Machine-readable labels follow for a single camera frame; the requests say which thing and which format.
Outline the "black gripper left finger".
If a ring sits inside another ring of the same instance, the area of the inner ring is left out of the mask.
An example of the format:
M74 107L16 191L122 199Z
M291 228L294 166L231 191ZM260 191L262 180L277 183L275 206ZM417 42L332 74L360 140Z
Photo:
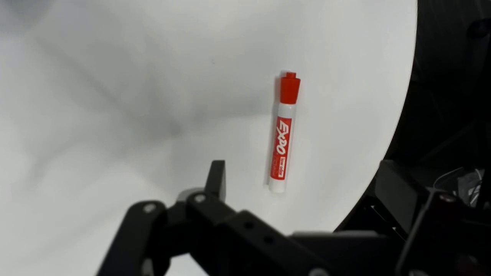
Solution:
M165 276L170 260L160 254L160 229L166 211L159 200L133 203L96 276Z

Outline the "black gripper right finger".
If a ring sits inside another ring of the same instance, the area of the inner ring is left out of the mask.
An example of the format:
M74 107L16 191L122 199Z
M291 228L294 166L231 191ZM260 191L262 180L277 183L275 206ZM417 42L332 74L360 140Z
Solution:
M214 159L206 183L186 199L186 209L199 223L220 225L234 219L237 211L226 202L226 160Z

